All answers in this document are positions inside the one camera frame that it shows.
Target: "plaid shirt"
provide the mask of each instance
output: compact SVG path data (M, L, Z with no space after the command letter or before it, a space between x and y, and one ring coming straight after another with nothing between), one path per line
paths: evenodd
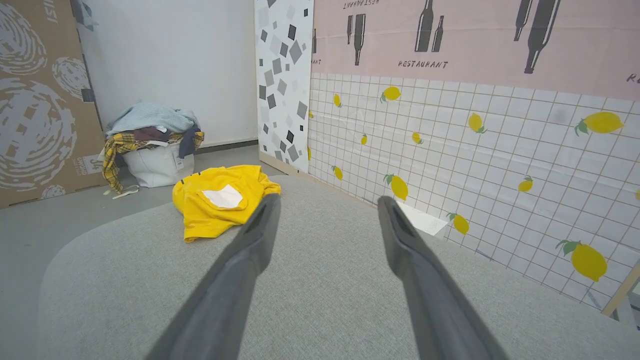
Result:
M182 134L171 134L169 141L175 140L180 142ZM196 149L204 141L204 133L196 132L193 139ZM126 154L129 151L135 151L147 146L147 141L136 141L132 133L119 133L107 139L104 144L104 162L102 163L102 175L109 182L109 185L118 193L122 193L122 184L118 180L119 169L116 166L116 154Z

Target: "bottle print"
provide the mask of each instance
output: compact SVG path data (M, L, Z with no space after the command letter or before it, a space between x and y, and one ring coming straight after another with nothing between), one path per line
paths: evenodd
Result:
M351 24L353 23L353 15L347 18L347 45L351 43Z
M314 29L314 37L311 39L311 53L315 54L316 53L316 29Z
M531 32L529 33L529 57L527 58L527 66L524 69L525 74L533 74L540 52L549 43L559 6L560 0L539 1L533 24L531 24Z
M516 36L513 38L513 41L520 39L522 29L527 24L527 20L529 20L531 4L533 4L533 0L520 0L520 9L518 9L518 15L516 16Z
M442 33L444 29L442 29L442 23L444 22L444 16L440 17L440 22L438 23L438 28L436 29L435 35L433 35L433 47L431 48L431 52L437 53L440 51L440 44L442 43Z
M353 47L356 49L356 66L360 64L360 51L364 45L364 29L366 14L356 15L356 28L353 33Z
M427 0L424 10L418 19L418 32L415 34L415 49L417 53L429 51L429 39L431 38L431 27L433 26L433 0Z

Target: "tile wall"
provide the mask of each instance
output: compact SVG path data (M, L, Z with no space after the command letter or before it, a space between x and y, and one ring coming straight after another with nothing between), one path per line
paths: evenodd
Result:
M381 101L390 86L401 96ZM450 227L447 241L594 309L640 258L640 101L321 73L312 73L310 95L309 174L325 183L375 203L394 196L385 175L399 176L407 205L468 221L466 234ZM601 111L623 128L575 129ZM486 132L470 128L473 114ZM518 191L526 176L531 189ZM604 276L578 273L561 240L601 253Z

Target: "white laundry basket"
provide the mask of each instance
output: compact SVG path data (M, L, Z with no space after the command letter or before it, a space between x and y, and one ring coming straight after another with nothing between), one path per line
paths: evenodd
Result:
M193 174L194 166L193 154L185 156L184 159L178 158L179 148L180 143L174 142L166 147L130 151L122 157L140 186L155 188L175 185Z

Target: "gray fabric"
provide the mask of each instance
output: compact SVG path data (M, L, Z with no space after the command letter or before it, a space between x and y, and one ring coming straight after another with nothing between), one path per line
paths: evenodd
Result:
M173 133L183 133L199 126L191 110L173 109L168 106L139 102L127 108L113 123L107 126L107 137L123 131L150 126L164 126Z
M240 358L416 358L376 210L325 185L271 179L282 185L280 227ZM183 243L182 217L167 204L76 238L42 283L42 357L143 358L236 232ZM512 358L640 358L638 332L481 256L424 238Z

